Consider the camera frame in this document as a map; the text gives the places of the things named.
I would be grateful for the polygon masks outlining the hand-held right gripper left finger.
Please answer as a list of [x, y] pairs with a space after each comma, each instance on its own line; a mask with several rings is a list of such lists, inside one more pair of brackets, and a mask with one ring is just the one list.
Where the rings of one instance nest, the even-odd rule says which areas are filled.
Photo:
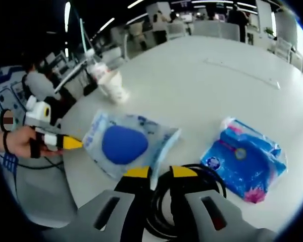
[[150, 202], [148, 166], [128, 170], [113, 190], [105, 190], [79, 210], [80, 241], [142, 241]]

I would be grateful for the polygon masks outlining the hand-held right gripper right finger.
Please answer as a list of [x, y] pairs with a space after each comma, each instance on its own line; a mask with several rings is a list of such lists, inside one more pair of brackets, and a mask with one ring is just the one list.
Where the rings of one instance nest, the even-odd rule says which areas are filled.
[[274, 241], [276, 233], [246, 222], [241, 210], [197, 173], [171, 166], [171, 213], [179, 241]]

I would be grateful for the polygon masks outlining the person's left hand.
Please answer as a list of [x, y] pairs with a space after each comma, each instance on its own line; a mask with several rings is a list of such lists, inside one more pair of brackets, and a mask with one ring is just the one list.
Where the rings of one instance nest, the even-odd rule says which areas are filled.
[[22, 126], [12, 132], [7, 132], [3, 138], [4, 151], [17, 157], [40, 158], [62, 155], [63, 151], [51, 151], [45, 144], [36, 139], [36, 131], [29, 126]]

